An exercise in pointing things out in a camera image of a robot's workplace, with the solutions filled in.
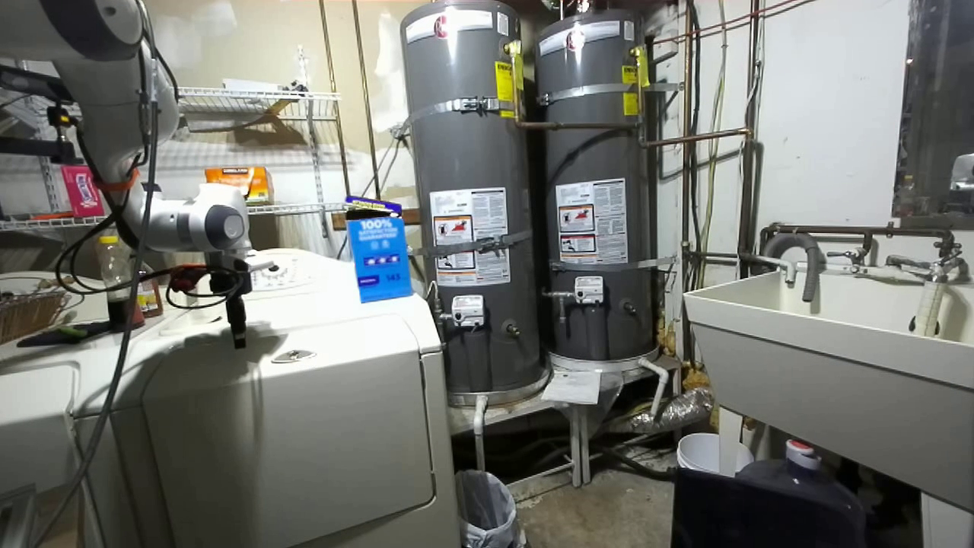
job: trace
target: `gray water heater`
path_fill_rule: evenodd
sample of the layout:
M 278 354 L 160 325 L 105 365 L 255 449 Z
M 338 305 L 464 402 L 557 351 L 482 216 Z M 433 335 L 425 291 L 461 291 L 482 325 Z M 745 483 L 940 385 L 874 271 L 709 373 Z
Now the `gray water heater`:
M 654 344 L 650 188 L 638 146 L 638 29 L 630 13 L 587 13 L 540 31 L 551 351 L 569 360 L 630 360 Z
M 546 385 L 522 132 L 507 119 L 517 17 L 425 2 L 403 23 L 422 265 L 450 399 L 517 399 Z

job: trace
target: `white wall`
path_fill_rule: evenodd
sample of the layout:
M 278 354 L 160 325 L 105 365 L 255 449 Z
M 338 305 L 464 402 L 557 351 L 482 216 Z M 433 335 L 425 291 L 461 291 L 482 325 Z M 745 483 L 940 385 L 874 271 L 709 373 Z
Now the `white wall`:
M 718 26 L 721 0 L 696 0 L 701 26 Z M 749 0 L 725 0 L 725 18 L 749 13 Z M 888 227 L 897 125 L 905 102 L 910 0 L 813 0 L 775 18 L 765 18 L 759 141 L 765 142 L 760 216 L 802 227 Z M 685 34 L 681 9 L 658 17 L 658 36 Z M 721 83 L 721 44 L 727 41 L 725 111 L 713 119 Z M 685 44 L 660 44 L 658 56 L 677 51 L 660 63 L 660 78 L 685 83 Z M 745 116 L 749 31 L 704 36 L 704 104 L 701 132 L 738 128 Z M 673 102 L 666 136 L 681 135 L 681 104 Z M 735 153 L 738 141 L 721 141 L 718 156 Z M 681 247 L 681 153 L 664 153 L 660 180 L 660 253 Z M 743 161 L 718 161 L 716 178 L 701 168 L 701 219 L 705 251 L 735 251 Z M 878 240 L 883 253 L 934 255 L 929 240 Z M 709 269 L 705 283 L 731 281 L 731 269 Z M 666 318 L 677 319 L 677 283 L 670 293 Z

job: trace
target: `white bucket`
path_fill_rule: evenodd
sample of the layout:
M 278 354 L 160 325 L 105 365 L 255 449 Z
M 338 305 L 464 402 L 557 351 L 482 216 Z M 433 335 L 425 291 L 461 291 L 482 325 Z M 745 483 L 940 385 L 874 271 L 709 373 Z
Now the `white bucket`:
M 709 473 L 709 474 L 735 474 L 754 456 L 745 446 L 735 446 L 735 454 L 727 454 L 732 464 L 721 465 L 721 437 L 691 434 L 674 446 L 677 468 Z

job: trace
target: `white sink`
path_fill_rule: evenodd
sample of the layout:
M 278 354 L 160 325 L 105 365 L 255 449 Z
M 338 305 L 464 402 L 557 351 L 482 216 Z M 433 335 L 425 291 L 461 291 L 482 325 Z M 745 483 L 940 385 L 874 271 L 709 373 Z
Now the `white sink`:
M 922 285 L 821 275 L 816 311 L 782 275 L 689 296 L 725 407 L 974 513 L 974 285 L 947 285 L 936 338 L 910 333 Z

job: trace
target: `blue container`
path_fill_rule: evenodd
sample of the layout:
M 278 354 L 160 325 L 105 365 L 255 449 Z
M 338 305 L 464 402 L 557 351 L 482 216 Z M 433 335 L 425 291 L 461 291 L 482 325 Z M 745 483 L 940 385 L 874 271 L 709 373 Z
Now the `blue container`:
M 408 245 L 397 216 L 349 219 L 348 238 L 358 278 L 362 301 L 411 296 Z

